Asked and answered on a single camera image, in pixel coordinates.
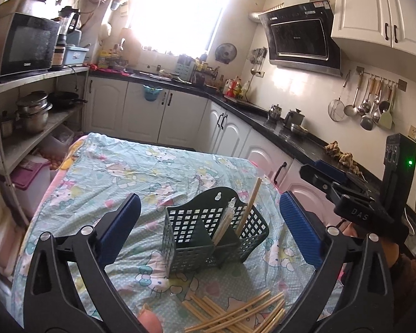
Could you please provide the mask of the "left hand fingers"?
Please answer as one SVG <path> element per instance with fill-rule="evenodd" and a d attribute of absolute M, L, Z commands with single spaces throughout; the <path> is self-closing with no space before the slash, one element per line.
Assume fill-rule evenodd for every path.
<path fill-rule="evenodd" d="M 149 333 L 162 333 L 163 328 L 158 317 L 151 311 L 149 305 L 144 304 L 137 317 L 142 326 Z"/>

